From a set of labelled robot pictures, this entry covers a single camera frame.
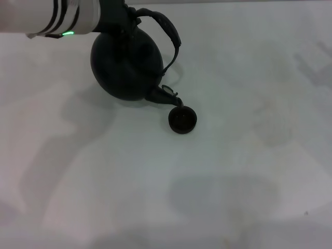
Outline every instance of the kettle spout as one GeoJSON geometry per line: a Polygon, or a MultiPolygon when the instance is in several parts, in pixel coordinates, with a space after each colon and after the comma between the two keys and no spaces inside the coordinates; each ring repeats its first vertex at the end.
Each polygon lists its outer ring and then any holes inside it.
{"type": "Polygon", "coordinates": [[[148,96],[145,97],[147,101],[157,103],[157,104],[169,104],[175,106],[182,106],[182,100],[177,97],[177,93],[165,85],[160,87],[155,87],[148,96]]]}

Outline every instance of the black stripe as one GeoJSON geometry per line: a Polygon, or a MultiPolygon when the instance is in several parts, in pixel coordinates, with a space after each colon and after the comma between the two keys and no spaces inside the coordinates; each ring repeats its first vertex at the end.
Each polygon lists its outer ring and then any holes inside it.
{"type": "Polygon", "coordinates": [[[53,33],[55,30],[57,30],[61,26],[61,24],[64,20],[64,17],[66,16],[66,13],[67,13],[67,0],[61,0],[61,14],[60,14],[58,24],[51,31],[47,32],[47,34],[53,33]]]}
{"type": "Polygon", "coordinates": [[[76,14],[75,14],[75,17],[74,17],[72,25],[65,32],[71,31],[75,27],[75,25],[77,23],[77,20],[78,20],[78,17],[79,17],[79,6],[77,8],[77,11],[76,11],[76,14]]]}
{"type": "Polygon", "coordinates": [[[57,18],[58,9],[59,9],[58,0],[54,0],[53,1],[53,14],[52,14],[52,18],[51,18],[49,24],[46,26],[46,28],[44,28],[42,31],[38,32],[38,34],[43,34],[43,33],[45,33],[46,31],[48,31],[52,27],[52,25],[54,24],[54,21],[57,18]]]}

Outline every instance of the green light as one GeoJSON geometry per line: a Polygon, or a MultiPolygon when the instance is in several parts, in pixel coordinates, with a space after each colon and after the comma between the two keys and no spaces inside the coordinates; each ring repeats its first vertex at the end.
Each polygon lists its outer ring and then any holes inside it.
{"type": "Polygon", "coordinates": [[[75,34],[75,32],[69,31],[69,32],[63,33],[62,35],[65,36],[65,35],[73,35],[73,34],[75,34]]]}

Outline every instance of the white surface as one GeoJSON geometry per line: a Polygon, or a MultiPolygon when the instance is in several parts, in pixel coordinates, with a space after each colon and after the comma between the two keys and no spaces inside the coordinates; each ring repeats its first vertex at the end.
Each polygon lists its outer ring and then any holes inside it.
{"type": "Polygon", "coordinates": [[[0,36],[1,248],[330,248],[332,2],[147,7],[191,134],[99,87],[94,34],[0,36]]]}

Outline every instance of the kettle handle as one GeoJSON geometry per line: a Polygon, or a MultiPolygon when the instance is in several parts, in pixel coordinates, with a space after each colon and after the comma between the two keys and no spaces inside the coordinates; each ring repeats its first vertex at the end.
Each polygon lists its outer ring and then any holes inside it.
{"type": "Polygon", "coordinates": [[[168,64],[167,67],[165,67],[160,72],[160,75],[164,76],[166,71],[175,62],[175,60],[177,58],[179,48],[181,46],[180,36],[179,36],[175,26],[173,25],[173,23],[170,21],[170,19],[168,19],[162,13],[152,11],[152,10],[149,10],[149,9],[146,9],[146,8],[142,8],[142,9],[139,9],[135,12],[135,17],[136,18],[138,18],[138,17],[152,17],[156,22],[158,22],[158,24],[165,31],[165,33],[169,36],[169,38],[171,39],[171,41],[174,45],[175,53],[174,53],[174,57],[173,57],[172,61],[170,62],[170,64],[168,64]]]}

